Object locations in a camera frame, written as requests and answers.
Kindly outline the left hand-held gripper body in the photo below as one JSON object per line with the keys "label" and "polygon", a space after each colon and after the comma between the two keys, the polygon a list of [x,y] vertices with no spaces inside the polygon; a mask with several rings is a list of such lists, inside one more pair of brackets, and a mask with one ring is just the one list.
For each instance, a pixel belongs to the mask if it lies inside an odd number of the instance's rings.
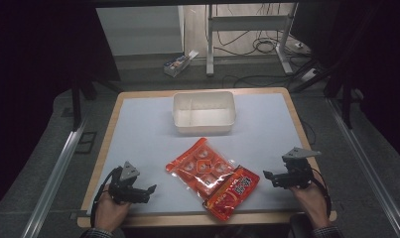
{"label": "left hand-held gripper body", "polygon": [[115,168],[111,172],[111,182],[109,184],[109,194],[116,203],[131,202],[134,196],[142,196],[139,188],[135,188],[133,183],[140,173],[129,162],[125,162],[122,167]]}

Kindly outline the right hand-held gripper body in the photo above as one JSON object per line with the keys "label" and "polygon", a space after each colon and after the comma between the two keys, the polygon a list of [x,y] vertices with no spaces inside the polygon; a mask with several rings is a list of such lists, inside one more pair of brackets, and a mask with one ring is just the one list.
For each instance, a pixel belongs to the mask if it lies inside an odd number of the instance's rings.
{"label": "right hand-held gripper body", "polygon": [[291,151],[282,156],[285,167],[288,171],[284,188],[296,186],[307,188],[314,176],[308,157],[315,157],[321,154],[320,151],[312,151],[294,147]]}

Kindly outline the person's left hand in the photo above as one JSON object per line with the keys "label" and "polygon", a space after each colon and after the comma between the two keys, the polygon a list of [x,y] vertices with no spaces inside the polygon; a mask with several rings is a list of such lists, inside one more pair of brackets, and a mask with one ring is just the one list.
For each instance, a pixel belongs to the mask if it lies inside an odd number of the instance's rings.
{"label": "person's left hand", "polygon": [[116,203],[108,191],[109,185],[107,184],[97,202],[94,227],[112,233],[127,217],[131,203]]}

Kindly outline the person's right hand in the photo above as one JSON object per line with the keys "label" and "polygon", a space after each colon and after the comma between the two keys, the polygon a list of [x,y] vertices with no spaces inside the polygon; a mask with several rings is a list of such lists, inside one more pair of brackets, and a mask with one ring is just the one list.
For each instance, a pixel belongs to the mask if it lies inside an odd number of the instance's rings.
{"label": "person's right hand", "polygon": [[302,210],[307,214],[314,229],[331,226],[327,215],[327,204],[320,189],[315,184],[307,188],[290,187],[290,191],[298,200]]}

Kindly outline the red snack packet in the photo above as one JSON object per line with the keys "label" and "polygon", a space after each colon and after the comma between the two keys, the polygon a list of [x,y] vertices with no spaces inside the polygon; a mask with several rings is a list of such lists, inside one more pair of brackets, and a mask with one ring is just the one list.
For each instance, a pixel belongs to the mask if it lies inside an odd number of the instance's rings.
{"label": "red snack packet", "polygon": [[243,166],[222,177],[222,183],[203,202],[203,207],[215,218],[226,221],[235,208],[256,188],[260,176]]}

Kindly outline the clear orange snack packet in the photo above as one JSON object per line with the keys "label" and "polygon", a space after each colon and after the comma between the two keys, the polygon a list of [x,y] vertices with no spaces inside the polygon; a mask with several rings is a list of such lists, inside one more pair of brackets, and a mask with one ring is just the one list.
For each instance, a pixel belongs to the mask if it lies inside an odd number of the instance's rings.
{"label": "clear orange snack packet", "polygon": [[208,199],[234,170],[235,166],[207,138],[200,138],[166,165],[168,173],[180,178],[202,199]]}

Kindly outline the black metal stand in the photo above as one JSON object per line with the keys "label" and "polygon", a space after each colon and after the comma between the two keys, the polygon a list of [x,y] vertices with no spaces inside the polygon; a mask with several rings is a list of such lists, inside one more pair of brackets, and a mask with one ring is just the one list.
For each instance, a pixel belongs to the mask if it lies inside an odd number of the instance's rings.
{"label": "black metal stand", "polygon": [[79,84],[76,77],[73,77],[71,79],[71,97],[72,97],[72,114],[73,114],[72,130],[76,132],[81,124]]}
{"label": "black metal stand", "polygon": [[350,104],[351,104],[351,85],[346,78],[342,85],[341,118],[347,129],[351,129]]}

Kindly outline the white plastic container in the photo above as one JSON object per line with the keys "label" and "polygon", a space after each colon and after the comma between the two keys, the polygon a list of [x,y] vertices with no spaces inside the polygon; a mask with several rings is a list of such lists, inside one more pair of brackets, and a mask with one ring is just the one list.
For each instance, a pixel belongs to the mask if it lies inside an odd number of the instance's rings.
{"label": "white plastic container", "polygon": [[179,92],[173,97],[172,115],[182,134],[227,133],[236,120],[234,95],[230,91]]}

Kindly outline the white power strip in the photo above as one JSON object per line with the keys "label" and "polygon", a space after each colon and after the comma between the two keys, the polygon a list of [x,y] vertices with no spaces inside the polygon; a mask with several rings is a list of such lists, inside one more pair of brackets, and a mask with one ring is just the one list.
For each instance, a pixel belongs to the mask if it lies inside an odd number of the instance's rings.
{"label": "white power strip", "polygon": [[318,75],[319,73],[320,71],[318,69],[311,68],[301,77],[301,81],[306,82],[315,77],[316,75]]}

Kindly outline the white panel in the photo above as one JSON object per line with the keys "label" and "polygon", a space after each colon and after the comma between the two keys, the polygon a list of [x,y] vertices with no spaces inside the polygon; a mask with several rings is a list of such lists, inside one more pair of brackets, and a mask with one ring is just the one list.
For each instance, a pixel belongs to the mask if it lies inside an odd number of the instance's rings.
{"label": "white panel", "polygon": [[97,8],[96,12],[114,56],[183,51],[180,6]]}

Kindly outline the aluminium floor rail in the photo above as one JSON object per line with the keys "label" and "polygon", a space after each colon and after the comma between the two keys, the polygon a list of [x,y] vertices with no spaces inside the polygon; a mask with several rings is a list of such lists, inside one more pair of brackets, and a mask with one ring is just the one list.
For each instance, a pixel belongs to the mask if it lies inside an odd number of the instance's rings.
{"label": "aluminium floor rail", "polygon": [[86,119],[82,119],[69,133],[60,156],[20,238],[38,238],[85,125]]}
{"label": "aluminium floor rail", "polygon": [[333,99],[326,100],[327,105],[331,109],[333,118],[335,119],[339,129],[341,130],[345,140],[347,141],[353,156],[356,158],[360,169],[362,170],[366,180],[368,181],[372,191],[375,194],[381,208],[384,211],[389,223],[391,224],[397,238],[400,238],[400,209],[387,191],[386,186],[382,182],[380,176],[376,172],[374,166],[363,150],[360,142],[356,138],[352,129],[349,129],[340,115],[340,107]]}

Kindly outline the white metal desk frame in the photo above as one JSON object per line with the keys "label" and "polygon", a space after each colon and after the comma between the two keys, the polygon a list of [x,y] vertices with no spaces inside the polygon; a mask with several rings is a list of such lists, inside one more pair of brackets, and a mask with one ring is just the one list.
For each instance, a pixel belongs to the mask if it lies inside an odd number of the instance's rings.
{"label": "white metal desk frame", "polygon": [[293,70],[286,57],[285,48],[294,21],[298,3],[295,2],[287,15],[267,16],[214,16],[212,5],[206,6],[206,75],[214,75],[213,33],[230,31],[281,31],[282,36],[275,50],[286,74]]}

